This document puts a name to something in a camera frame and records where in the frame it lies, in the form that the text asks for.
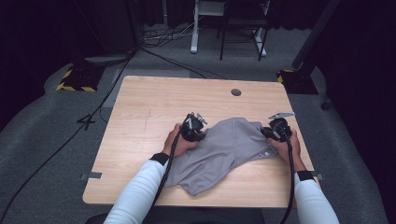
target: white sleeve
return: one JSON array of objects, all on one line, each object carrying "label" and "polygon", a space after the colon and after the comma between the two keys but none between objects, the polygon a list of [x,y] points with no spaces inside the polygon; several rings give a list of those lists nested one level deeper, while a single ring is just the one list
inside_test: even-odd
[{"label": "white sleeve", "polygon": [[332,206],[313,179],[301,180],[294,175],[294,192],[297,211],[302,224],[334,224],[339,223]]},{"label": "white sleeve", "polygon": [[105,224],[142,223],[154,202],[167,164],[168,162],[162,165],[158,161],[147,161],[122,190]]}]

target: table hole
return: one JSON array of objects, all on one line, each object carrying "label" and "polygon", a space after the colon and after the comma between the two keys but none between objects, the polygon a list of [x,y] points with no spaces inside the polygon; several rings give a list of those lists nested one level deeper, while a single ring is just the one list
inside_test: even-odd
[{"label": "table hole", "polygon": [[231,94],[234,96],[240,96],[242,94],[242,92],[238,89],[232,89]]}]

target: human arm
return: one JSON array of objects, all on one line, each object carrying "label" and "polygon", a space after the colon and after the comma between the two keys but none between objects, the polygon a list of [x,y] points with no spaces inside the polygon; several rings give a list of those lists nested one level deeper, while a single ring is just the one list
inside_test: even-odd
[{"label": "human arm", "polygon": [[[168,163],[171,146],[180,125],[175,125],[168,134],[161,153],[154,154],[142,166],[134,178],[122,190],[119,198],[108,214],[105,223],[142,223],[154,201]],[[182,155],[187,149],[196,147],[196,142],[178,138],[175,156]]]},{"label": "human arm", "polygon": [[[285,161],[285,163],[290,165],[287,144],[277,142],[274,139],[268,140],[270,144],[278,150],[279,156]],[[300,223],[339,223],[337,215],[332,209],[332,206],[326,196],[315,182],[312,174],[305,168],[304,162],[300,156],[300,142],[295,130],[292,130],[290,143],[292,146],[294,170],[296,172],[294,174],[294,192]]]}]

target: desk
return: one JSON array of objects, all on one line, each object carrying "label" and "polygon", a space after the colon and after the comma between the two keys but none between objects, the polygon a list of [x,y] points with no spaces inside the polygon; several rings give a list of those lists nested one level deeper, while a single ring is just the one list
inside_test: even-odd
[{"label": "desk", "polygon": [[[232,96],[238,89],[240,96]],[[243,117],[269,122],[277,112],[291,106],[280,83],[175,77],[126,77],[108,122],[92,171],[101,179],[89,179],[85,203],[114,203],[123,187],[155,153],[175,123],[190,112],[208,122]],[[314,170],[295,117],[302,159]],[[289,167],[281,158],[249,161],[232,170],[214,188],[196,197],[180,186],[164,189],[157,205],[287,207],[290,194]]]},{"label": "desk", "polygon": [[[268,8],[267,2],[263,6],[263,10],[266,13]],[[192,39],[191,39],[191,49],[190,52],[195,54],[198,52],[198,33],[199,33],[199,16],[222,16],[224,12],[224,2],[210,2],[210,1],[201,1],[195,0],[195,7],[194,7],[194,28],[192,30]],[[254,36],[254,41],[256,42],[257,49],[260,52],[262,49],[262,28]],[[262,50],[262,56],[266,56],[267,52],[265,49]]]}]

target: gray cloth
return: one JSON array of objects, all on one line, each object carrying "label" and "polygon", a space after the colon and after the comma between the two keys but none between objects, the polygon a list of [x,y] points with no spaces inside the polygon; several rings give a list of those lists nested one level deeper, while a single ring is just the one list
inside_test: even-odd
[{"label": "gray cloth", "polygon": [[277,151],[260,132],[261,127],[259,122],[235,118],[206,129],[205,139],[196,148],[174,158],[165,186],[179,184],[195,196],[245,161],[273,158]]}]

